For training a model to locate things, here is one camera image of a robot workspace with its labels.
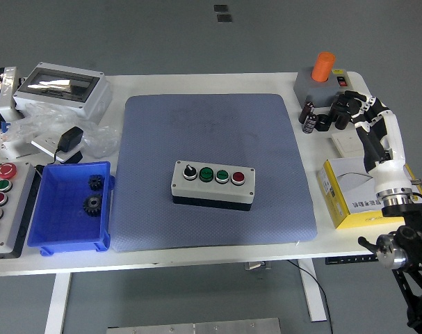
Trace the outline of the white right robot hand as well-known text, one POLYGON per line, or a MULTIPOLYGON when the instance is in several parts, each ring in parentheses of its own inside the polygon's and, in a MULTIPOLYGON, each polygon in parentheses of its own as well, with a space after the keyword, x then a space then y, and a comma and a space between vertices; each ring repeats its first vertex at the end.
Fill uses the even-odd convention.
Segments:
POLYGON ((405 174, 405 151, 398 120, 393 111, 375 96, 347 90, 335 107, 350 121, 362 142, 364 167, 374 179, 377 197, 411 193, 405 174))

